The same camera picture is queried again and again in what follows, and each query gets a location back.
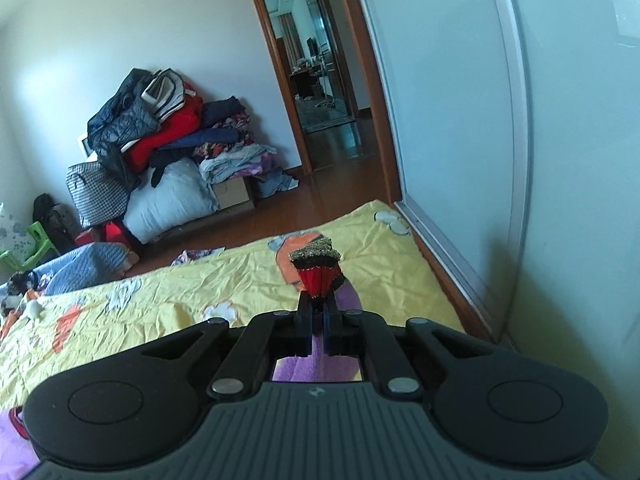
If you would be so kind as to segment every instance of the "ceiling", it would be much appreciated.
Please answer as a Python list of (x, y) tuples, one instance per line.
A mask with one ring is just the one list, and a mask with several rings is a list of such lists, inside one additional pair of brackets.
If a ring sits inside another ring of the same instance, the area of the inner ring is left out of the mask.
[(293, 9), (294, 0), (264, 0), (270, 16), (287, 14)]

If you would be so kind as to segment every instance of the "wooden door frame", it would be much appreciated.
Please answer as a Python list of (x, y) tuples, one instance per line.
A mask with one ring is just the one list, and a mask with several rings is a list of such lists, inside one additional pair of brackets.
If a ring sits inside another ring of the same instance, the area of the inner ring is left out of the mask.
[(347, 60), (344, 57), (344, 48), (342, 47), (342, 41), (340, 40), (340, 34), (337, 30), (337, 25), (335, 21), (335, 16), (333, 9), (331, 8), (331, 3), (329, 0), (318, 0), (318, 5), (321, 10), (326, 14), (327, 19), (329, 20), (327, 36), (329, 41), (332, 44), (332, 54), (334, 55), (334, 61), (338, 65), (340, 70), (340, 78), (342, 79), (342, 84), (344, 86), (344, 98), (347, 101), (347, 105), (351, 112), (351, 115), (354, 117), (358, 116), (358, 103), (356, 101), (356, 94), (353, 91), (353, 84), (351, 83), (351, 74), (349, 73), (349, 65), (347, 64)]
[[(364, 74), (367, 92), (369, 93), (371, 117), (376, 131), (380, 162), (385, 179), (386, 201), (391, 205), (394, 202), (402, 200), (402, 192), (400, 189), (398, 162), (396, 161), (396, 148), (394, 145), (393, 135), (391, 133), (391, 123), (389, 121), (389, 113), (386, 108), (382, 80), (380, 79), (380, 72), (378, 71), (378, 62), (373, 50), (369, 29), (367, 27), (367, 22), (364, 17), (360, 0), (342, 0), (342, 2), (353, 33), (356, 51), (362, 65), (362, 72)], [(267, 41), (267, 48), (276, 72), (276, 78), (289, 116), (293, 136), (300, 153), (302, 169), (305, 174), (309, 174), (312, 172), (312, 166), (308, 149), (306, 147), (306, 140), (304, 137), (305, 133), (302, 130), (302, 125), (298, 118), (293, 96), (289, 92), (289, 78), (284, 73), (284, 68), (280, 63), (280, 58), (276, 48), (275, 35), (271, 28), (269, 13), (264, 0), (254, 0), (254, 4), (258, 13), (260, 25), (262, 26), (264, 37)]]

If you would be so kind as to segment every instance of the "checkered bag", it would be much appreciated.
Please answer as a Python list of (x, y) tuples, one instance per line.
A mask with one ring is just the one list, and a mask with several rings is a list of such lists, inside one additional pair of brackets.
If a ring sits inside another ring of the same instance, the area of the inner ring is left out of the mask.
[(83, 162), (66, 170), (66, 186), (83, 229), (97, 227), (127, 211), (129, 193), (99, 162)]

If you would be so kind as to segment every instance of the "television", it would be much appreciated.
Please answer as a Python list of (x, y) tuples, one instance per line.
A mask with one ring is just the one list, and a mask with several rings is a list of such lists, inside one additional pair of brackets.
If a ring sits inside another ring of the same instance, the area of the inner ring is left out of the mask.
[(308, 38), (308, 40), (306, 40), (306, 46), (309, 47), (309, 54), (311, 54), (311, 56), (315, 57), (320, 54), (318, 44), (314, 38)]

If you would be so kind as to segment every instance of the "red sweater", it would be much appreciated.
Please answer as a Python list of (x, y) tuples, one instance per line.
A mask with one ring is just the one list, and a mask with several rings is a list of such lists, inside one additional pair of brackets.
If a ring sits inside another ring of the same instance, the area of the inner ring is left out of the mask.
[(122, 154), (131, 171), (144, 170), (154, 149), (195, 132), (200, 127), (201, 113), (202, 97), (185, 95), (184, 106), (166, 118), (158, 133), (140, 139)]

